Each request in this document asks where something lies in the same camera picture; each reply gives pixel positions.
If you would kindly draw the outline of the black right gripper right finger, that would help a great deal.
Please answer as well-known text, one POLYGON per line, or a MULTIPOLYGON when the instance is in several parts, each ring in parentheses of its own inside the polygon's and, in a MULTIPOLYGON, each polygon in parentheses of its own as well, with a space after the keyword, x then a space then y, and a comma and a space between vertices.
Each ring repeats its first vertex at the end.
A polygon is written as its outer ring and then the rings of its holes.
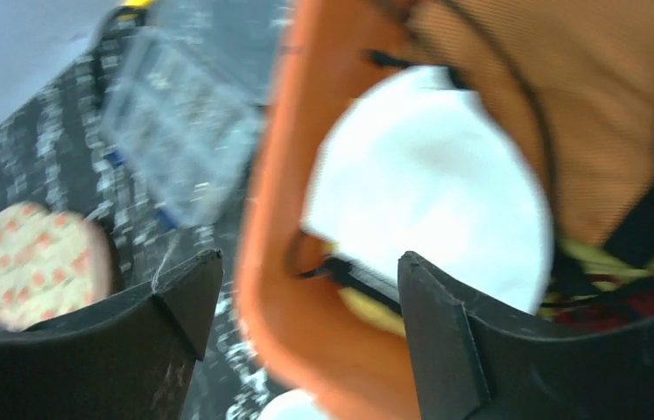
POLYGON ((654 318, 567 328, 413 252, 399 259, 398 286, 424 419, 654 419, 654 318))

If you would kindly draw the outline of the floral mesh laundry bag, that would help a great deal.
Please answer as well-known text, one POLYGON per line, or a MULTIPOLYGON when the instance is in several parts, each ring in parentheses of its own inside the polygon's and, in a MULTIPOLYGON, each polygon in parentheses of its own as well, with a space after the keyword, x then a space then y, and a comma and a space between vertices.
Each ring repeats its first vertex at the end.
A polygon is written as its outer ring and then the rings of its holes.
POLYGON ((32 202, 0 212, 0 327, 23 331, 111 295, 107 235, 94 221, 32 202))

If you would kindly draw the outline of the white bra pad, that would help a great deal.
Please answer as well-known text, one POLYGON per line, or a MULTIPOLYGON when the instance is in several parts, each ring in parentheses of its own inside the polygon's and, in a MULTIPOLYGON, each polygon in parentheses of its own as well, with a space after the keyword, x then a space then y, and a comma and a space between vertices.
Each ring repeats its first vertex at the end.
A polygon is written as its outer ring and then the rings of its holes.
POLYGON ((440 66, 400 71, 348 107, 319 147, 301 227, 391 302, 407 251, 530 314, 552 266, 537 176, 440 66))

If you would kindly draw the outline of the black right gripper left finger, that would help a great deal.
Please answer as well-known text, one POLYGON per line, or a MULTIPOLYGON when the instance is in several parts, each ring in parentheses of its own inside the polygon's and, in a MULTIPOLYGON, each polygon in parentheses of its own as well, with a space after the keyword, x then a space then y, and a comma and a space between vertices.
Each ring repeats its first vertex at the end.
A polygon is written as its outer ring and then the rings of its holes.
POLYGON ((177 419, 222 285, 209 250, 23 332, 0 331, 0 419, 177 419))

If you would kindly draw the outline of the orange bra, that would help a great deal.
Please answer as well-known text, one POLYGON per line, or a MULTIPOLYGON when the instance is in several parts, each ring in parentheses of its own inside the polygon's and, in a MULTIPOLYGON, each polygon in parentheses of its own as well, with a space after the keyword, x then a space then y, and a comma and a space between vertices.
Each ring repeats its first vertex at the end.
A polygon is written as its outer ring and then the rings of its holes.
POLYGON ((654 1, 378 1, 411 56, 478 92, 559 232, 654 267, 654 1))

